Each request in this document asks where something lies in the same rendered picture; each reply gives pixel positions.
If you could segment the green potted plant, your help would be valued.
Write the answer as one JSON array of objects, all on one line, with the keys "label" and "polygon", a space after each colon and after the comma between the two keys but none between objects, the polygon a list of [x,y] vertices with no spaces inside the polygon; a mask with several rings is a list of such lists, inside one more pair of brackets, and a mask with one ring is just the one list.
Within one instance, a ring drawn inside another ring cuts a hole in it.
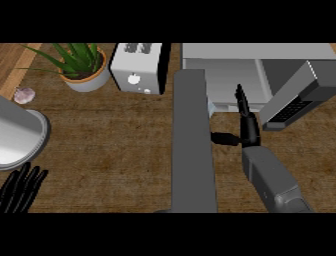
[{"label": "green potted plant", "polygon": [[108,78],[107,56],[95,43],[67,43],[67,48],[58,43],[52,44],[60,59],[24,46],[38,56],[43,57],[55,66],[54,72],[70,89],[86,93],[100,89]]}]

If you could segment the pale garlic bulb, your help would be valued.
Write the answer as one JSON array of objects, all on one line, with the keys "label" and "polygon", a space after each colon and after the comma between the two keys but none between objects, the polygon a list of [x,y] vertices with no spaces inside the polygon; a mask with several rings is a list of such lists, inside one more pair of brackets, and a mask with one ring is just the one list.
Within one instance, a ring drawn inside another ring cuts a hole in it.
[{"label": "pale garlic bulb", "polygon": [[18,104],[29,103],[35,98],[35,91],[30,88],[17,88],[12,96],[12,100]]}]

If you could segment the dark grey microwave door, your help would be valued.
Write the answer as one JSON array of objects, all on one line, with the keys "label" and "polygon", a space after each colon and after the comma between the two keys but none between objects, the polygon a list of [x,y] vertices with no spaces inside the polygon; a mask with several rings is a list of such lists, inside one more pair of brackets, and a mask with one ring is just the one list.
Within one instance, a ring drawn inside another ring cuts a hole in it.
[{"label": "dark grey microwave door", "polygon": [[173,74],[170,207],[159,213],[216,213],[204,71]]}]

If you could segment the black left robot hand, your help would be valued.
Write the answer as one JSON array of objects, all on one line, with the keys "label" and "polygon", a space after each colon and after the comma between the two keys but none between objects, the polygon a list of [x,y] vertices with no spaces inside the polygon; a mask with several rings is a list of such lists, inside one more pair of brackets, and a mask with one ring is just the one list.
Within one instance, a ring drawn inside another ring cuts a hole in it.
[{"label": "black left robot hand", "polygon": [[14,170],[0,188],[0,213],[23,214],[29,211],[48,171],[26,162]]}]

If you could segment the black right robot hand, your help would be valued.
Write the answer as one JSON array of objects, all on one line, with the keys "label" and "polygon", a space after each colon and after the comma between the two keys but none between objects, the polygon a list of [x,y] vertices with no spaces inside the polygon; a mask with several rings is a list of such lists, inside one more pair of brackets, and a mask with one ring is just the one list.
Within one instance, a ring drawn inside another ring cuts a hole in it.
[{"label": "black right robot hand", "polygon": [[234,97],[240,114],[240,135],[231,133],[212,132],[210,141],[219,145],[250,147],[261,145],[259,127],[255,114],[249,110],[249,104],[241,85],[235,87]]}]

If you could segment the grey microwave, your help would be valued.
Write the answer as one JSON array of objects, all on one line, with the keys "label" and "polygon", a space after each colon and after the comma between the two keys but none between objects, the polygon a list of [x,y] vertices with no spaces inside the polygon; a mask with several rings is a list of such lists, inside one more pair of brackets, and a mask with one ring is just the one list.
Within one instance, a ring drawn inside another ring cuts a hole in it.
[{"label": "grey microwave", "polygon": [[234,112],[235,89],[265,131],[283,130],[336,95],[336,54],[326,43],[184,43],[181,67],[201,69],[216,112]]}]

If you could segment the large grey cylinder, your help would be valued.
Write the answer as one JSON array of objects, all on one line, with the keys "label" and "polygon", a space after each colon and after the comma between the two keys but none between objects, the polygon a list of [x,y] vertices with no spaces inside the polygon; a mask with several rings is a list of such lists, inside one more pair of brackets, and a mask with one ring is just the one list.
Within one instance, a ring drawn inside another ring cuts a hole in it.
[{"label": "large grey cylinder", "polygon": [[17,169],[36,158],[49,131],[46,116],[24,110],[0,95],[0,171]]}]

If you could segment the white toaster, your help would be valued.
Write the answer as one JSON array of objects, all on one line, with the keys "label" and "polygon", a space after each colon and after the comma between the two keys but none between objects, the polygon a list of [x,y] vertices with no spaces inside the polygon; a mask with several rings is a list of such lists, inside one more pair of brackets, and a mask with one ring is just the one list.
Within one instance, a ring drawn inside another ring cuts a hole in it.
[{"label": "white toaster", "polygon": [[169,43],[116,44],[108,70],[120,91],[163,94],[169,54]]}]

